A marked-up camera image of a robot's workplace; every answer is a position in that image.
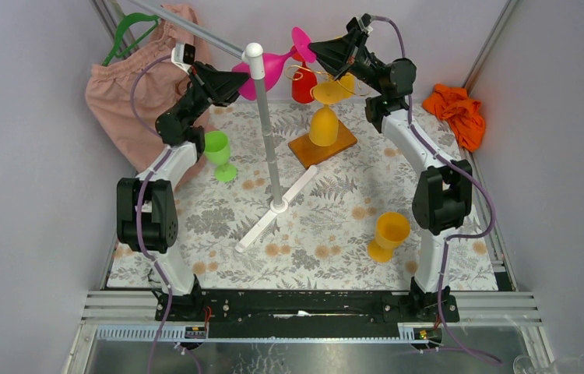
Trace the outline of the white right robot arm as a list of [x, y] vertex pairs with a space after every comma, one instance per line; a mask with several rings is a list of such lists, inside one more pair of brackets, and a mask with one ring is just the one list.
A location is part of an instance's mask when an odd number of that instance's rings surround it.
[[413, 122], [411, 98], [417, 67], [406, 56], [381, 61], [367, 48], [372, 17], [354, 17], [344, 36], [309, 44], [319, 65], [340, 78], [347, 73], [365, 83], [376, 96], [365, 101], [365, 115], [375, 129], [393, 142], [417, 173], [412, 199], [413, 218], [422, 230], [419, 267], [408, 301], [415, 319], [427, 321], [439, 310], [433, 293], [449, 286], [447, 238], [454, 235], [472, 208], [472, 168], [440, 150]]

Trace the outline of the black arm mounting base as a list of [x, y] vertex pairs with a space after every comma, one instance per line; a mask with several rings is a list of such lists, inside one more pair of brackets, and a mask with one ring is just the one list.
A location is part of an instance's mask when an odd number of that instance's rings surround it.
[[217, 338], [393, 338], [400, 323], [457, 323], [449, 290], [393, 291], [203, 289], [169, 297], [155, 291], [155, 319], [199, 323]]

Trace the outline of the green wine glass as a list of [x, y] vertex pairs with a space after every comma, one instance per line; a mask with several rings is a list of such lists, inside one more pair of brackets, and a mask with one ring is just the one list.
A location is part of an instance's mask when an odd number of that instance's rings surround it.
[[226, 133], [212, 131], [205, 134], [204, 156], [214, 164], [214, 177], [219, 182], [230, 182], [237, 177], [237, 168], [230, 163], [230, 140]]

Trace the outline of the yellow wine glass front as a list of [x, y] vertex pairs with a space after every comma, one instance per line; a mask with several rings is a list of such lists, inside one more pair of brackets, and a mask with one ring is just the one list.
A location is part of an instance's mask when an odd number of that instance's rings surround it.
[[319, 83], [311, 89], [313, 98], [322, 106], [311, 118], [308, 135], [317, 146], [330, 146], [336, 142], [339, 120], [331, 109], [341, 101], [341, 94], [334, 81]]

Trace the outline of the pink wine glass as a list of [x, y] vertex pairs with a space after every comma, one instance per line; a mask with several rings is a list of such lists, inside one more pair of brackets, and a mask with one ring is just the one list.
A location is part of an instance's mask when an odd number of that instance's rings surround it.
[[241, 62], [232, 68], [233, 72], [248, 73], [250, 78], [240, 87], [238, 93], [246, 100], [257, 98], [255, 81], [262, 80], [266, 91], [273, 88], [283, 74], [283, 68], [289, 58], [299, 54], [304, 62], [316, 62], [316, 54], [309, 48], [311, 38], [300, 27], [291, 31], [293, 46], [283, 55], [264, 52], [259, 43], [250, 43], [242, 52]]

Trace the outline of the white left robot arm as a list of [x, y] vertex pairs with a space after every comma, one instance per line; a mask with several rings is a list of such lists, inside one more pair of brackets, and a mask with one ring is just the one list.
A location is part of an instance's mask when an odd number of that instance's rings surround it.
[[211, 106], [227, 107], [239, 97], [250, 76], [246, 72], [219, 71], [194, 62], [188, 68], [190, 84], [181, 99], [155, 121], [164, 143], [161, 155], [134, 178], [117, 185], [117, 235], [122, 244], [141, 252], [160, 275], [162, 290], [175, 295], [174, 311], [186, 320], [199, 317], [201, 296], [192, 292], [194, 273], [172, 247], [180, 225], [174, 187], [202, 156], [216, 164], [217, 176], [230, 181], [236, 176], [229, 164], [230, 142], [220, 131], [206, 132], [196, 121]]

